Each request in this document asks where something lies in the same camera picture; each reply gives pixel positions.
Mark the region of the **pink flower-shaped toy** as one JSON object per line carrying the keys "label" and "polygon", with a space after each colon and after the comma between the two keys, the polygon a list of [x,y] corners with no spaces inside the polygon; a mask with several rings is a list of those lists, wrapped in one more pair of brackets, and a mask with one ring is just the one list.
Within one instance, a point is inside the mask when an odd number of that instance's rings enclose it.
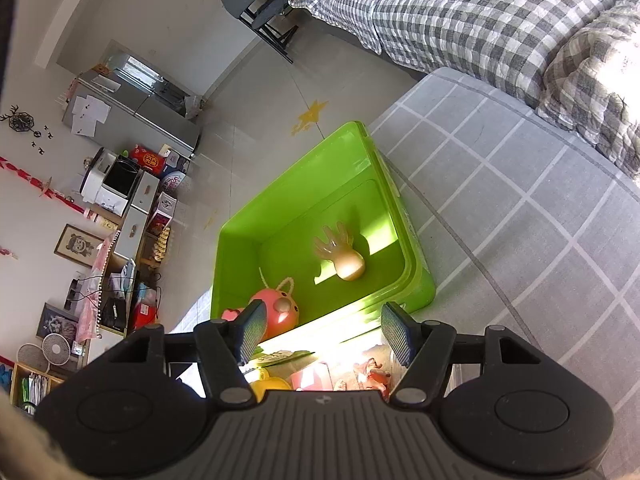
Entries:
{"label": "pink flower-shaped toy", "polygon": [[221,313],[221,318],[225,321],[232,322],[236,320],[243,312],[243,308],[239,309],[226,309]]}

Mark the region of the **yellow plastic bowl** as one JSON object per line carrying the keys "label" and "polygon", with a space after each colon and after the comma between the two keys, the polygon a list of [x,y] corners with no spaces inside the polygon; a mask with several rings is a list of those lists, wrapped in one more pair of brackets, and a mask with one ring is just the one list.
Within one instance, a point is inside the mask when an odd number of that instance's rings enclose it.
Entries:
{"label": "yellow plastic bowl", "polygon": [[250,388],[252,388],[254,395],[256,396],[257,402],[260,403],[264,400],[265,395],[269,391],[291,391],[291,385],[280,377],[268,377],[266,379],[258,379],[256,382],[250,383]]}

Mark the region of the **orange-brown toy figure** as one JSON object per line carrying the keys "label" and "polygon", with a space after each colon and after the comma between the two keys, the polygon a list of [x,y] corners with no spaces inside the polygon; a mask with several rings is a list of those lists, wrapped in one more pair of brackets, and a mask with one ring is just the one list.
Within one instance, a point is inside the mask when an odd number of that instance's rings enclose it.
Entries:
{"label": "orange-brown toy figure", "polygon": [[376,390],[383,398],[390,394],[392,375],[387,373],[375,358],[354,365],[356,382],[360,390]]}

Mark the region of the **pink round toy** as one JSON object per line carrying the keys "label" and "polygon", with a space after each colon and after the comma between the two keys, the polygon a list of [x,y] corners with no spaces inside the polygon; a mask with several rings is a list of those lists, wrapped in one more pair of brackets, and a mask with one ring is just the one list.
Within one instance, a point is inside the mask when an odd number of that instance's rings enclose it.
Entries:
{"label": "pink round toy", "polygon": [[295,282],[285,278],[277,287],[265,287],[250,300],[262,300],[266,306],[267,325],[262,341],[294,330],[299,321],[299,307],[292,297]]}

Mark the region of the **pink plastic box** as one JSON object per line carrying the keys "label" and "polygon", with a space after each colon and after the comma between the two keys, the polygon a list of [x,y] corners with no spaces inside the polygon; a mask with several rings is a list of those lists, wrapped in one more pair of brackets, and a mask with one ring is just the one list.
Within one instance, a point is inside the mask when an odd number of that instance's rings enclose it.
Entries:
{"label": "pink plastic box", "polygon": [[290,383],[295,391],[333,391],[329,367],[323,362],[313,362],[291,375]]}

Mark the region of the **green plastic storage bin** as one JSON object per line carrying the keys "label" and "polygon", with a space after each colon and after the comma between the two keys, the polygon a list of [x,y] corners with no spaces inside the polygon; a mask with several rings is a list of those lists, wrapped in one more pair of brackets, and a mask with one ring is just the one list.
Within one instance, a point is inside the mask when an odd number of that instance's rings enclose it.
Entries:
{"label": "green plastic storage bin", "polygon": [[[366,270],[351,283],[314,253],[325,228],[345,226]],[[212,315],[244,307],[286,278],[300,324],[334,322],[352,336],[395,301],[429,306],[434,278],[400,193],[366,127],[348,122],[299,159],[221,228]]]}

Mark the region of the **white TV cabinet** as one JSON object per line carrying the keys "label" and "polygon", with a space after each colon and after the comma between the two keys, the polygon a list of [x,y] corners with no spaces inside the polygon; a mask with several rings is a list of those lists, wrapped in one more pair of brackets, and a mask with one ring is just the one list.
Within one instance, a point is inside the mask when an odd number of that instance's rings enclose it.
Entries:
{"label": "white TV cabinet", "polygon": [[99,336],[102,332],[126,336],[132,329],[137,284],[145,266],[146,244],[151,240],[148,225],[159,188],[158,177],[139,172],[122,223],[108,248],[96,291]]}

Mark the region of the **beige hand-shaped toy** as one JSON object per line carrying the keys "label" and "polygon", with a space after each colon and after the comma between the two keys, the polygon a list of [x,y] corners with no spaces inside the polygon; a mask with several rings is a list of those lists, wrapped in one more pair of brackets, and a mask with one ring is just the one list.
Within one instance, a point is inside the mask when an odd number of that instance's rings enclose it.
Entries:
{"label": "beige hand-shaped toy", "polygon": [[358,280],[366,270],[366,262],[352,247],[352,236],[342,222],[337,222],[334,229],[322,228],[326,240],[314,238],[314,252],[321,260],[333,264],[337,276],[346,282]]}

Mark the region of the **small white desk fan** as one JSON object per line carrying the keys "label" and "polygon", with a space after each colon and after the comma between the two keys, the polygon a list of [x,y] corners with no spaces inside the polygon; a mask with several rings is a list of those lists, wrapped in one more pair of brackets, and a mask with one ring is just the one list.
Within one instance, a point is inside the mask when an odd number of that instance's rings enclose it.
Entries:
{"label": "small white desk fan", "polygon": [[65,365],[72,356],[67,339],[58,333],[50,333],[42,340],[42,353],[48,363],[53,366]]}

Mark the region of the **red gift box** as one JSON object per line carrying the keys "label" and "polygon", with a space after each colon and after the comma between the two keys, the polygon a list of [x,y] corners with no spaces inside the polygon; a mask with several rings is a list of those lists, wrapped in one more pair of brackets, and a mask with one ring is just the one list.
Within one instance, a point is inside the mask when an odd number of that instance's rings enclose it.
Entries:
{"label": "red gift box", "polygon": [[165,167],[166,158],[137,144],[129,157],[144,171],[159,177]]}

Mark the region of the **white microwave oven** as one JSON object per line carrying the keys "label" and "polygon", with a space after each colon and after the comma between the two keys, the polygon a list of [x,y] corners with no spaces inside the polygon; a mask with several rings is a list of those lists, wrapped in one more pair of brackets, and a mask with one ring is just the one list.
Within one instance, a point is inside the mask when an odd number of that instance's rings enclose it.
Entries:
{"label": "white microwave oven", "polygon": [[85,160],[86,173],[80,186],[85,203],[93,204],[121,217],[138,180],[139,166],[131,159],[99,148]]}

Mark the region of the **silver refrigerator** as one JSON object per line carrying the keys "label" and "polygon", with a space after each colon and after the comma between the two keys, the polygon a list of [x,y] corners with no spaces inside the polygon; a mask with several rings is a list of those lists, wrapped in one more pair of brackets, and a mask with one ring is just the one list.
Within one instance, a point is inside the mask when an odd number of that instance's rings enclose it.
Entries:
{"label": "silver refrigerator", "polygon": [[112,152],[140,145],[154,152],[164,146],[191,158],[201,140],[201,128],[172,110],[152,91],[116,70],[91,70],[70,85],[63,124]]}

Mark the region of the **grey plaid sofa cover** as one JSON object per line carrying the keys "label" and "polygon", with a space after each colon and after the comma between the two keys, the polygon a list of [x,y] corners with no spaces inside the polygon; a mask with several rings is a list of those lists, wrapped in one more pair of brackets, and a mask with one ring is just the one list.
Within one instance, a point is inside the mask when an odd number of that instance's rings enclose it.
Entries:
{"label": "grey plaid sofa cover", "polygon": [[639,0],[291,0],[400,66],[506,92],[639,174]]}

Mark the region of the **dark grey chair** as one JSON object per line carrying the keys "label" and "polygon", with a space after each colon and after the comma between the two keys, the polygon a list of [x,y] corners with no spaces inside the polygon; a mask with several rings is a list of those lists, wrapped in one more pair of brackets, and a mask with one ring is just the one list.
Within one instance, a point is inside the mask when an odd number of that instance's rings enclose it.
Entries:
{"label": "dark grey chair", "polygon": [[277,52],[286,62],[293,64],[288,55],[288,45],[299,29],[297,24],[286,32],[280,32],[271,22],[280,16],[285,18],[292,10],[288,0],[220,0],[224,10],[265,44]]}

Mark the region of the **framed picture on wall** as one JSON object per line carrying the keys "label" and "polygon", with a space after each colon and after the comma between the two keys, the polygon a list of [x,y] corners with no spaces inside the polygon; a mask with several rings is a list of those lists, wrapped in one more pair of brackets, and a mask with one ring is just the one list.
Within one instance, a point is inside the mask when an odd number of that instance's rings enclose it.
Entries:
{"label": "framed picture on wall", "polygon": [[91,268],[96,261],[103,238],[66,224],[54,253],[64,259]]}

